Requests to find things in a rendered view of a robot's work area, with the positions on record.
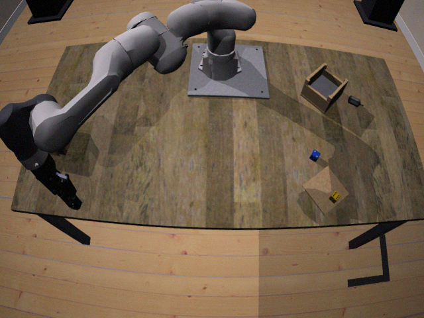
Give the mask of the tan flat mat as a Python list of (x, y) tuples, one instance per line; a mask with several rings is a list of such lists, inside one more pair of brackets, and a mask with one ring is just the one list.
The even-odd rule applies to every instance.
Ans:
[[(303, 184), (302, 187), (324, 215), (349, 194), (328, 166)], [(329, 199), (334, 191), (341, 195), (336, 203)]]

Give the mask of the brown wooden open-top crate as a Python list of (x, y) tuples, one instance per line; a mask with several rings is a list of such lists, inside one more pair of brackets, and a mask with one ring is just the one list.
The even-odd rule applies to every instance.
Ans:
[(341, 81), (322, 64), (308, 78), (301, 90), (301, 96), (325, 114), (342, 95), (348, 80)]

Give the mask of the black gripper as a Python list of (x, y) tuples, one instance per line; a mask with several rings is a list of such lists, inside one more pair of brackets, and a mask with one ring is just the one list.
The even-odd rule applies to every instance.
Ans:
[(54, 159), (49, 153), (44, 163), (39, 168), (31, 170), (31, 172), (54, 195), (57, 194), (68, 207), (70, 207), (68, 203), (71, 201), (77, 209), (80, 209), (82, 202), (76, 195), (77, 190), (69, 179), (69, 175), (60, 174), (56, 169)]

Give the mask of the open brown cardboard box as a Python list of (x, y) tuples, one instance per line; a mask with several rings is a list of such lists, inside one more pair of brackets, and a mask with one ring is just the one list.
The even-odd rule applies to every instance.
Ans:
[[(72, 138), (72, 139), (73, 139), (73, 138)], [(71, 144), (71, 142), (72, 142), (72, 139), (71, 139), (70, 143), (67, 145), (67, 147), (65, 147), (64, 149), (59, 150), (59, 151), (54, 152), (54, 153), (49, 153), (49, 154), (52, 154), (52, 155), (55, 155), (55, 156), (59, 156), (60, 154), (66, 155), (66, 153), (67, 153), (67, 151), (68, 151), (68, 149), (69, 149), (69, 147), (70, 147), (70, 144)]]

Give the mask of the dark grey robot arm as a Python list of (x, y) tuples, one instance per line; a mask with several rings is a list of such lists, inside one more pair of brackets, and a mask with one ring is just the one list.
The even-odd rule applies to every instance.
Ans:
[(18, 161), (34, 170), (48, 152), (64, 149), (118, 90), (120, 81), (143, 63), (148, 61), (160, 74), (176, 71), (185, 61), (188, 44), (183, 43), (189, 37), (207, 32), (207, 49), (198, 67), (207, 77), (226, 81), (241, 73), (234, 30), (252, 28), (256, 11), (237, 0), (192, 0), (172, 11), (166, 23), (150, 12), (133, 17), (126, 32), (96, 52), (91, 81), (63, 108), (49, 94), (2, 108), (0, 138)]

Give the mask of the yellow die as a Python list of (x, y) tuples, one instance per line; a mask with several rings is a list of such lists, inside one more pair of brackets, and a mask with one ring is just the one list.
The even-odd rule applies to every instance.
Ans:
[(334, 193), (330, 196), (330, 200), (335, 203), (339, 198), (340, 198), (340, 194), (337, 191), (334, 191)]

